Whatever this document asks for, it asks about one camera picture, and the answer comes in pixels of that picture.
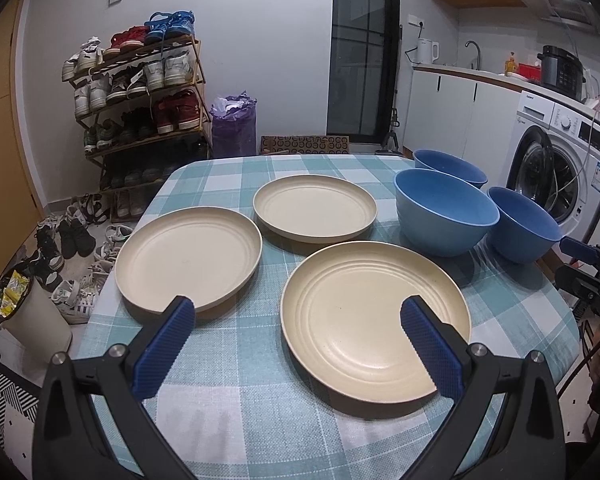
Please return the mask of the dark blue bowl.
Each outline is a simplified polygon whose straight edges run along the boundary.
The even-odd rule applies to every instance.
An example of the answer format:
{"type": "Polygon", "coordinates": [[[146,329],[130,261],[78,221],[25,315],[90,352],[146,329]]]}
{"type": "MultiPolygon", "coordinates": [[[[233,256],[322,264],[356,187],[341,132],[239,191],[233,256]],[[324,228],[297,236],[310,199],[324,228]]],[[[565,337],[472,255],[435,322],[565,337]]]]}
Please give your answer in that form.
{"type": "Polygon", "coordinates": [[[458,177],[476,188],[482,188],[488,182],[486,174],[471,162],[454,155],[436,150],[421,148],[413,153],[416,168],[425,168],[444,172],[458,177]]]}
{"type": "Polygon", "coordinates": [[[500,186],[492,186],[486,194],[500,211],[486,241],[506,260],[535,262],[564,236],[554,218],[527,196],[500,186]]]}

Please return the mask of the large beige plate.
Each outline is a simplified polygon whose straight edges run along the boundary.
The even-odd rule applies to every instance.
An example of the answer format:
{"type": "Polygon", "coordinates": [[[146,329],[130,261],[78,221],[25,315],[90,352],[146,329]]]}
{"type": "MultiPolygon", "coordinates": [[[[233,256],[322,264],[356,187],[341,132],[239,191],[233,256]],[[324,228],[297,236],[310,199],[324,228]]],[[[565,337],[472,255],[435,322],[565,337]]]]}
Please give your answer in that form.
{"type": "Polygon", "coordinates": [[[306,257],[280,298],[280,325],[297,361],[349,398],[418,400],[436,387],[401,327],[404,299],[418,295],[468,339],[467,302],[440,266],[383,242],[345,242],[306,257]]]}

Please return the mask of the large light blue bowl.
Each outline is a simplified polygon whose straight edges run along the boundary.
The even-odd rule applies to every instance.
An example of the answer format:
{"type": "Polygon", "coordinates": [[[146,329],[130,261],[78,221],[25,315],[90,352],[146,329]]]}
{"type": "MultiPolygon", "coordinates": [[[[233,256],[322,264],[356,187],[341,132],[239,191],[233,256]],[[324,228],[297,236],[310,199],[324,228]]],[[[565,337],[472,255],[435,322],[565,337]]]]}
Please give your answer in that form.
{"type": "Polygon", "coordinates": [[[393,183],[401,232],[419,252],[463,255],[500,221],[489,196],[450,174],[412,168],[398,172],[393,183]]]}

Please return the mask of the white kitchen base cabinets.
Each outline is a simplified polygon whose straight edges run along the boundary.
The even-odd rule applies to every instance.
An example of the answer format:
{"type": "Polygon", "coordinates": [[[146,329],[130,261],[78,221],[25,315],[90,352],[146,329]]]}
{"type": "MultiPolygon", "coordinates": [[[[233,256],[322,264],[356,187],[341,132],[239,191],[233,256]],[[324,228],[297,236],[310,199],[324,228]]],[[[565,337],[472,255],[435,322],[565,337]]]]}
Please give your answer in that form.
{"type": "Polygon", "coordinates": [[[442,151],[479,167],[498,183],[505,169],[520,91],[486,78],[415,70],[403,149],[442,151]]]}

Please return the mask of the white washing machine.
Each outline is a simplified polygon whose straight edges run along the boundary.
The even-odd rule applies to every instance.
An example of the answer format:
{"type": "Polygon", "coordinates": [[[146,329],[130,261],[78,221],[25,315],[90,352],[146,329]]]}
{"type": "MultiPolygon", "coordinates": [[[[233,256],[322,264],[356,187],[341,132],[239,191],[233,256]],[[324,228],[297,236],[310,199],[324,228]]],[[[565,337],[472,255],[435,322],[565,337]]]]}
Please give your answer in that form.
{"type": "Polygon", "coordinates": [[[600,116],[522,92],[498,184],[587,242],[600,220],[600,116]]]}

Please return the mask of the white trash bin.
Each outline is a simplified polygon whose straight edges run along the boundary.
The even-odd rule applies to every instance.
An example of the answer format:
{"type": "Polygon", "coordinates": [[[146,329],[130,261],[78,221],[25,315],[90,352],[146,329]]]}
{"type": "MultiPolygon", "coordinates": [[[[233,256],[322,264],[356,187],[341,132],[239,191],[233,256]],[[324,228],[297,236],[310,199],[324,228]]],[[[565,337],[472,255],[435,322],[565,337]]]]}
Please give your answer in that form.
{"type": "Polygon", "coordinates": [[[0,279],[0,330],[7,330],[40,362],[66,352],[72,333],[46,291],[14,266],[0,279]]]}

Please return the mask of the black pressure cooker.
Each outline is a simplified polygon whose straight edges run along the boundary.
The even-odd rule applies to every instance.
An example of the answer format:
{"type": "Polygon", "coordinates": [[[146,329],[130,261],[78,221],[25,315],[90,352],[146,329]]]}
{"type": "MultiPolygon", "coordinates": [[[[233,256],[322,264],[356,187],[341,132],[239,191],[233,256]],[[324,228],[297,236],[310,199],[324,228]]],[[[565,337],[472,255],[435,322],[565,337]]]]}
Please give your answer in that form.
{"type": "Polygon", "coordinates": [[[536,55],[541,62],[541,84],[563,96],[582,100],[584,68],[580,60],[565,49],[544,46],[536,55]]]}

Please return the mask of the red container on counter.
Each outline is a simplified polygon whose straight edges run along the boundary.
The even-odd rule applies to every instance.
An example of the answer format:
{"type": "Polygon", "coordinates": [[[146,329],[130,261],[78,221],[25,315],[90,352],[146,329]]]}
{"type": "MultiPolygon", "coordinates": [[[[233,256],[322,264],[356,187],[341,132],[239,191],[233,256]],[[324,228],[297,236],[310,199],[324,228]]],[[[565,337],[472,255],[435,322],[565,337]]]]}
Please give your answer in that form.
{"type": "Polygon", "coordinates": [[[519,63],[517,65],[517,74],[523,76],[527,80],[540,82],[542,79],[542,70],[539,65],[531,65],[526,63],[519,63]]]}

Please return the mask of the vacuum cleaner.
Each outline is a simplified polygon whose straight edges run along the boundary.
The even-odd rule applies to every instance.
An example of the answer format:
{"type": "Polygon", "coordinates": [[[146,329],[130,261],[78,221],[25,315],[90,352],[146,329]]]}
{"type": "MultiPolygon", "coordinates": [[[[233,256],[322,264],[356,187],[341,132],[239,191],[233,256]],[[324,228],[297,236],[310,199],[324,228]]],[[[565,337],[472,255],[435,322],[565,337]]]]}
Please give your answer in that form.
{"type": "Polygon", "coordinates": [[[394,58],[396,59],[396,66],[394,66],[389,129],[388,129],[387,134],[384,136],[384,138],[380,142],[380,148],[378,148],[378,150],[375,152],[376,155],[390,155],[390,156],[401,156],[402,155],[402,152],[400,150],[399,140],[398,140],[398,134],[396,133],[396,130],[398,130],[401,125],[400,118],[399,118],[398,106],[396,105],[396,100],[398,99],[398,94],[399,94],[398,85],[399,85],[400,63],[401,63],[402,32],[403,32],[403,26],[399,25],[398,39],[396,40],[396,55],[394,56],[394,58]]]}

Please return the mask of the patterned cardboard box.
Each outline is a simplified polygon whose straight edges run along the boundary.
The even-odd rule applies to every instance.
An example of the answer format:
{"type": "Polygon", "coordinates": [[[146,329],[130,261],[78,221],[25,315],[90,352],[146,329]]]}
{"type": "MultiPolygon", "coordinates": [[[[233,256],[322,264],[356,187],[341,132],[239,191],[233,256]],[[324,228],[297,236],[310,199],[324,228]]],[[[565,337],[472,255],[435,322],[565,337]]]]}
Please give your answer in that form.
{"type": "Polygon", "coordinates": [[[261,155],[349,154],[348,136],[262,136],[261,155]]]}

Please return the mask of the wooden shoe rack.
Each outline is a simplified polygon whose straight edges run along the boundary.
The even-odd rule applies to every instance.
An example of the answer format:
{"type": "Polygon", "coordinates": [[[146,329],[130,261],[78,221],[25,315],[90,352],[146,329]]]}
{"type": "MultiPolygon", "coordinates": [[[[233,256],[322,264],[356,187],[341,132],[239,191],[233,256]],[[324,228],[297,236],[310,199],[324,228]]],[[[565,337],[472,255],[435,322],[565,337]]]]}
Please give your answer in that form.
{"type": "Polygon", "coordinates": [[[175,170],[211,157],[201,47],[183,35],[66,62],[62,79],[111,220],[139,219],[175,170]]]}

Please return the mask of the purple bag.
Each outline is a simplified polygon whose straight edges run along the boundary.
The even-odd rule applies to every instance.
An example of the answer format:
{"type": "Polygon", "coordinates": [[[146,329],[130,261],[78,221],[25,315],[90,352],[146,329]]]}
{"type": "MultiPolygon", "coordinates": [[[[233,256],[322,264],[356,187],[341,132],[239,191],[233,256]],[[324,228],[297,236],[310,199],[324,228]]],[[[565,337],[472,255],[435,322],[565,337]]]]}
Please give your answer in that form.
{"type": "Polygon", "coordinates": [[[257,100],[246,92],[216,98],[212,117],[211,147],[214,158],[257,154],[257,100]]]}

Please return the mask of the white electric kettle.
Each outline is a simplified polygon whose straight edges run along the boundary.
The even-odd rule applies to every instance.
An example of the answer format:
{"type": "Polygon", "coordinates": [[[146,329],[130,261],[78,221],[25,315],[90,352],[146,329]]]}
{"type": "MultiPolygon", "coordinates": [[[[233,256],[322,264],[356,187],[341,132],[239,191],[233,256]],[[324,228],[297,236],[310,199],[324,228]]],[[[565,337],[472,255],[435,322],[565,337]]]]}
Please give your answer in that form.
{"type": "Polygon", "coordinates": [[[431,39],[419,38],[416,52],[418,64],[434,64],[440,58],[440,44],[431,39]]]}

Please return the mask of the range hood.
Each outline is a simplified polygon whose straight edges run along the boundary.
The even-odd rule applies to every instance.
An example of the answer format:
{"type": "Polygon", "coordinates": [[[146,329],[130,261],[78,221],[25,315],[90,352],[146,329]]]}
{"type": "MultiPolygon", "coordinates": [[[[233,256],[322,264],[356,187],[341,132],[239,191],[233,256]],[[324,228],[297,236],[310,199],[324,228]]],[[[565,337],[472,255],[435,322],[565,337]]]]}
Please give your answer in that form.
{"type": "Polygon", "coordinates": [[[537,18],[596,29],[596,14],[588,0],[520,0],[537,18]]]}

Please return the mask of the black glass door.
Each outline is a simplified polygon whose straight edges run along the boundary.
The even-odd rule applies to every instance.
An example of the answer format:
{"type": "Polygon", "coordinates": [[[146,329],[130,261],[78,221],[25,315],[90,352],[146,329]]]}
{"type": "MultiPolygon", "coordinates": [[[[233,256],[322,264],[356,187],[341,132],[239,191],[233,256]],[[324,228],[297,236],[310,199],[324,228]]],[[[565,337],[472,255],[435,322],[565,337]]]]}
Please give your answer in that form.
{"type": "Polygon", "coordinates": [[[332,0],[327,129],[380,143],[390,129],[400,50],[400,0],[332,0]]]}

